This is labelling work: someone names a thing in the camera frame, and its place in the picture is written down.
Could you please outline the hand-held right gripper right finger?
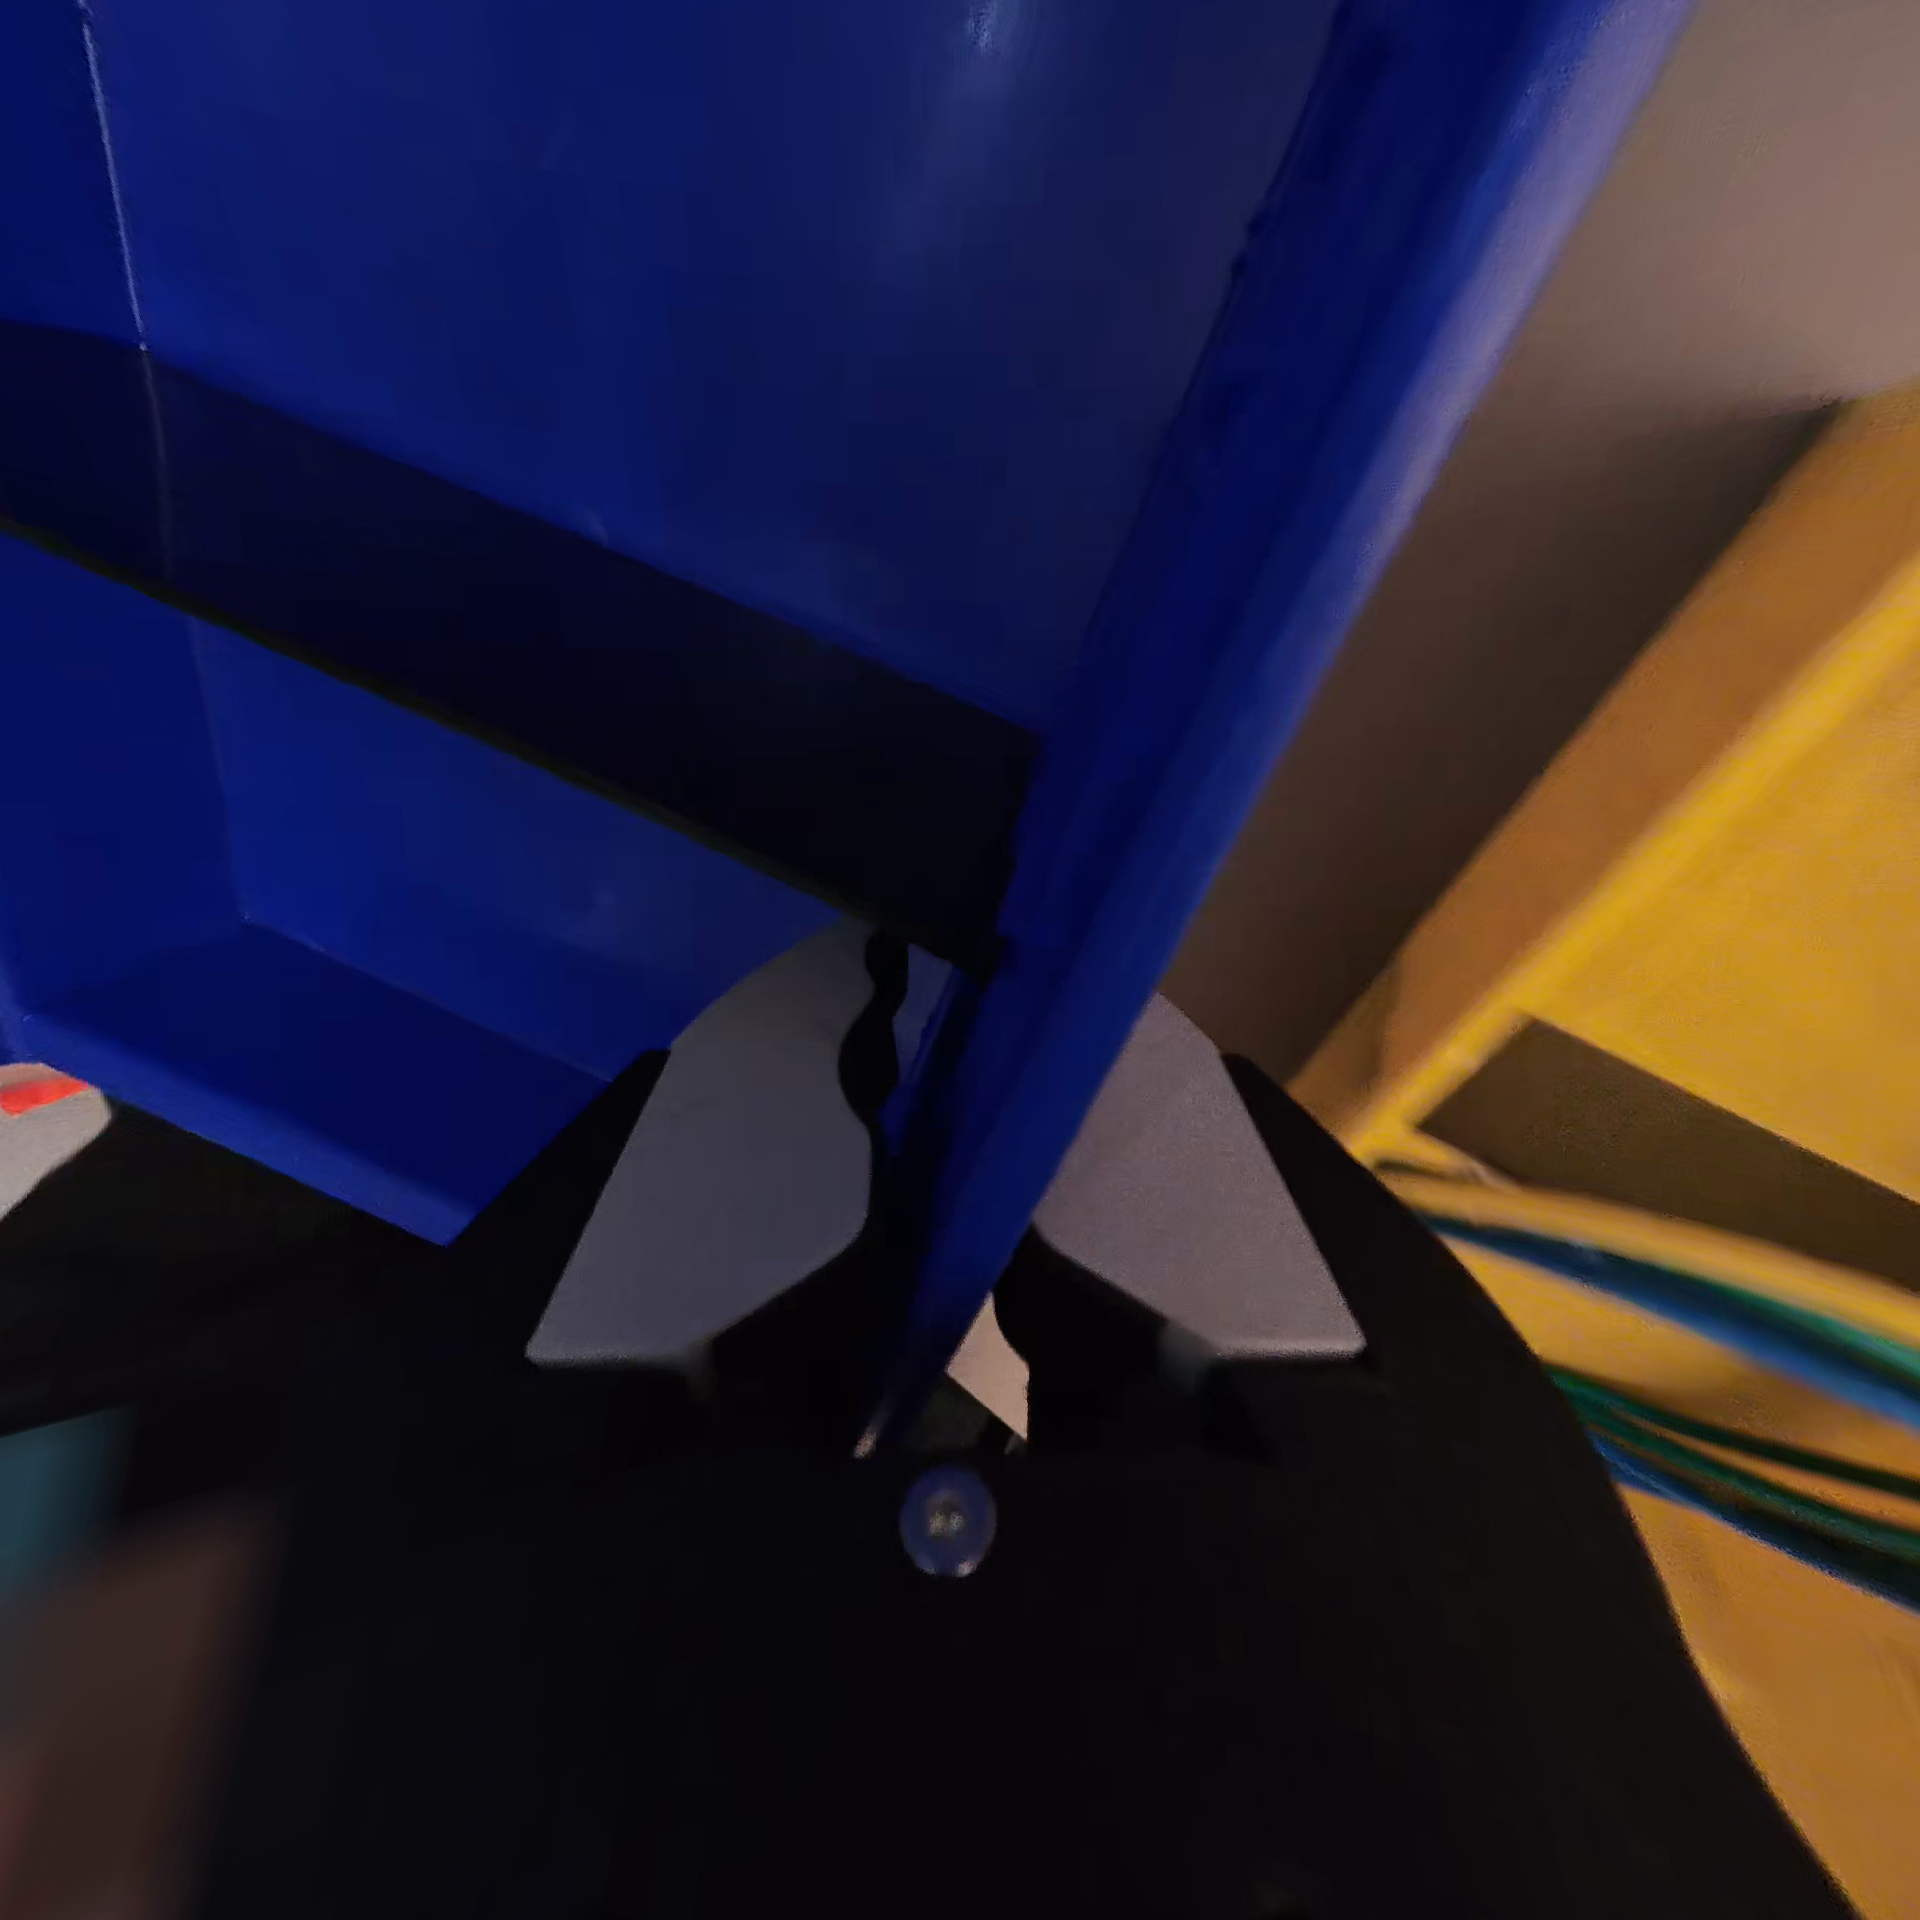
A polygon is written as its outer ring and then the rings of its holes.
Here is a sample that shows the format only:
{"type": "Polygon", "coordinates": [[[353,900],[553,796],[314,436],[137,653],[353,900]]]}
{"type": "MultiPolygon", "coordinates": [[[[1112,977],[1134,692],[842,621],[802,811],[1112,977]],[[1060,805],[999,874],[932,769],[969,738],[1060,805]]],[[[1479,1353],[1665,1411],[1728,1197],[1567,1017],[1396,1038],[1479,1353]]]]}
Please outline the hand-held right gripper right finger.
{"type": "Polygon", "coordinates": [[[1144,1009],[1031,1234],[1115,1309],[1128,1425],[1204,1428],[1234,1366],[1364,1355],[1220,1051],[1167,996],[1144,1009]]]}

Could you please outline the yellow plastic bin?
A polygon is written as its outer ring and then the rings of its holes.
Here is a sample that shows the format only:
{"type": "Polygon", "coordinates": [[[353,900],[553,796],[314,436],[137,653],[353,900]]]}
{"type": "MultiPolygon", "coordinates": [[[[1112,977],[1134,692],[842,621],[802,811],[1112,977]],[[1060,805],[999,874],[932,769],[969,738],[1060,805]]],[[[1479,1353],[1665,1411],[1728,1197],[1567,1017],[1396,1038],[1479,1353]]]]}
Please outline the yellow plastic bin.
{"type": "Polygon", "coordinates": [[[1846,1899],[1916,1915],[1916,387],[1836,413],[1290,1090],[1545,1364],[1846,1899]]]}

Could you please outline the blue plastic bin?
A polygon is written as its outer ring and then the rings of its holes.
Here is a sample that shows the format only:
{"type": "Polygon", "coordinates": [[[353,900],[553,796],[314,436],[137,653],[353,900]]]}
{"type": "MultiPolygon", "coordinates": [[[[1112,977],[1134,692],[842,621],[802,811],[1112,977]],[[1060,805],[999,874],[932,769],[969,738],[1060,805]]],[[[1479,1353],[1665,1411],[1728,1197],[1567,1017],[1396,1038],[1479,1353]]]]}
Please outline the blue plastic bin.
{"type": "Polygon", "coordinates": [[[831,915],[1010,1261],[1690,5],[4,5],[4,1061],[451,1242],[831,915]]]}

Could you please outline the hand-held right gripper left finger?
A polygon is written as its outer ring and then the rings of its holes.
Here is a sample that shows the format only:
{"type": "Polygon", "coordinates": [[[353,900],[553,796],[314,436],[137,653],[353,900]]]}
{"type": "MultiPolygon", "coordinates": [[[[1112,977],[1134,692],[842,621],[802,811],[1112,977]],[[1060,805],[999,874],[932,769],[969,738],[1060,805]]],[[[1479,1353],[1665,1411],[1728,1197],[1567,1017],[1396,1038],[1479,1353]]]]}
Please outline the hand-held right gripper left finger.
{"type": "Polygon", "coordinates": [[[672,1042],[527,1355],[678,1366],[868,1228],[911,949],[857,922],[743,977],[672,1042]]]}

